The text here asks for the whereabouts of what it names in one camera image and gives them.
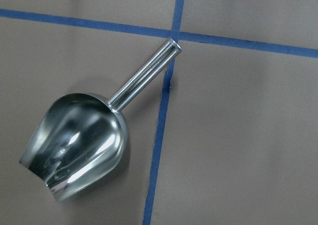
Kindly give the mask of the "metal scoop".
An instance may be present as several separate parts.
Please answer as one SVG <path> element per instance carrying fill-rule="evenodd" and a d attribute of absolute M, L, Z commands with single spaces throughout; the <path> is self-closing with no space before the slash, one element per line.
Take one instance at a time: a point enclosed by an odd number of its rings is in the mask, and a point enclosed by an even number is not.
<path fill-rule="evenodd" d="M 108 99 L 71 93 L 57 99 L 32 135 L 20 164 L 40 178 L 57 202 L 110 173 L 128 141 L 122 110 L 181 53 L 168 38 Z"/>

